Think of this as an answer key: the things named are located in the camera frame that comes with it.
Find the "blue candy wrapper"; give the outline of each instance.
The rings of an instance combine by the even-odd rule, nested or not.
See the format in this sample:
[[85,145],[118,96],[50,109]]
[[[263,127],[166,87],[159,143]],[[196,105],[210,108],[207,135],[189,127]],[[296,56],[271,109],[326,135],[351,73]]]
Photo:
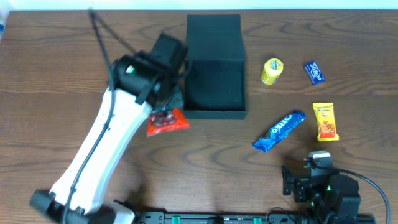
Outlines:
[[312,85],[317,85],[325,82],[325,77],[323,76],[319,66],[315,61],[306,63],[304,69],[311,79]]
[[282,121],[279,121],[275,126],[270,128],[266,135],[258,139],[253,144],[253,147],[263,152],[268,152],[272,147],[281,142],[281,140],[285,139],[304,120],[305,114],[303,112],[293,110],[292,114],[287,115]]

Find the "black container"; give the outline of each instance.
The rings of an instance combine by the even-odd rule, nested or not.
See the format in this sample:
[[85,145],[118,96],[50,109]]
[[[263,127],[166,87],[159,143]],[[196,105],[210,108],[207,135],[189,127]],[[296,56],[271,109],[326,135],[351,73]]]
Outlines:
[[184,115],[188,119],[244,119],[245,53],[240,15],[188,15]]

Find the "yellow container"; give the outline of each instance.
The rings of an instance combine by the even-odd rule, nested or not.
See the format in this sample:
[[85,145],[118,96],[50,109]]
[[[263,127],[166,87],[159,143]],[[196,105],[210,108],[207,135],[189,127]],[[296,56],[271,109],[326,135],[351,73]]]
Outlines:
[[284,64],[277,58],[269,59],[264,64],[261,81],[266,85],[273,85],[284,70]]

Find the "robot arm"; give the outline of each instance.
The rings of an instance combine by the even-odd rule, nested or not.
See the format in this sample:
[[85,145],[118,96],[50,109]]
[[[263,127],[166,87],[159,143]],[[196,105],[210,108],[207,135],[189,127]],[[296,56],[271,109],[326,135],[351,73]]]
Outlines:
[[[94,213],[100,209],[116,165],[132,136],[152,111],[150,104],[147,102],[141,105],[135,103],[136,97],[124,90],[116,89],[115,94],[114,112],[109,128],[81,174],[70,204],[70,209],[76,210],[79,207],[83,214]],[[62,205],[66,204],[76,173],[106,122],[110,104],[111,91],[108,89],[103,96],[103,102],[93,127],[76,157],[50,190],[50,193],[55,194],[56,202]]]
[[151,52],[125,55],[112,66],[95,21],[123,45],[94,12],[90,18],[109,71],[109,88],[93,127],[67,171],[50,192],[38,190],[30,204],[55,221],[68,223],[131,223],[134,212],[118,203],[103,206],[112,173],[138,127],[151,112],[182,106],[178,80],[189,73],[178,71],[187,56],[181,41],[161,34]]

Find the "red snack bag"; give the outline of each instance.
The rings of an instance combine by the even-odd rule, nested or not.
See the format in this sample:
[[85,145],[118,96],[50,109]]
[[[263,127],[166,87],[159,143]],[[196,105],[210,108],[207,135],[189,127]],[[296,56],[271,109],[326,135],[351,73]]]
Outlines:
[[187,128],[190,128],[189,122],[180,109],[174,108],[172,111],[161,111],[149,116],[147,136]]

